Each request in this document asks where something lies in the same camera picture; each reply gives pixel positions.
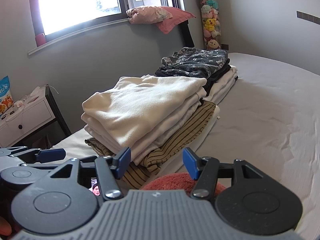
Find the ribbed gray surface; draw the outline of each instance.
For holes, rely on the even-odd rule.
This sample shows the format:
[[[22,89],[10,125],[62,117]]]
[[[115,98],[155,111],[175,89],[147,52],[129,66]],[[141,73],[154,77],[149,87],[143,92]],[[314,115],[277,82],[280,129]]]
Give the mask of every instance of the ribbed gray surface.
[[[293,231],[277,236],[253,236],[237,231],[217,216],[208,201],[193,200],[183,190],[130,190],[121,200],[105,202],[89,224],[72,233],[34,237],[21,232],[14,238],[32,239],[302,240]]]

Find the screen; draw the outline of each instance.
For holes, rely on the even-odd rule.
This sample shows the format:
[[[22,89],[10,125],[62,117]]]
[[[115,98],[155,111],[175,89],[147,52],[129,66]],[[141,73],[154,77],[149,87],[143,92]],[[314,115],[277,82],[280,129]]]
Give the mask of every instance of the screen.
[[[89,190],[96,196],[100,196],[97,178],[91,178],[91,188]]]

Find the person on screen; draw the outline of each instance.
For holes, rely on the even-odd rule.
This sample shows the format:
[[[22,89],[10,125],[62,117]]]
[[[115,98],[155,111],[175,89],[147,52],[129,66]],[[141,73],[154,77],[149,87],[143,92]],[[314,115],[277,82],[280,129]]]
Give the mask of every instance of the person on screen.
[[[96,184],[94,184],[94,185],[92,186],[92,192],[93,192],[93,194],[95,194],[96,196],[100,196],[98,183],[96,183]]]

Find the metal screw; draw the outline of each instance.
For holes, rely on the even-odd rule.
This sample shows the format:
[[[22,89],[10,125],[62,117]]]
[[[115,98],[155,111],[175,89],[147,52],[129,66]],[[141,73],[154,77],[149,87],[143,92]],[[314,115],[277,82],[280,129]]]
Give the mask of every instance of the metal screw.
[[[112,189],[112,190],[108,190],[106,193],[105,193],[106,197],[107,198],[119,198],[122,196],[122,193],[120,190],[117,190],[117,189]]]
[[[161,193],[156,191],[156,192],[152,193],[152,195],[154,197],[159,197],[159,196],[161,196]]]
[[[193,195],[198,198],[203,198],[209,196],[209,191],[207,191],[206,189],[196,189],[193,192]]]

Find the nightstand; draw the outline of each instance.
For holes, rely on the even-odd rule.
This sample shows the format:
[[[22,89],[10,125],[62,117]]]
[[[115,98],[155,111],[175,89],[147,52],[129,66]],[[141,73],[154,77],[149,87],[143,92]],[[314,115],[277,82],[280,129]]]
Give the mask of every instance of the nightstand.
[[[33,97],[27,96],[24,106],[11,107],[0,117],[1,148],[50,148],[70,135],[71,132],[48,86],[41,88]],[[41,140],[45,140],[48,145],[43,146]]]

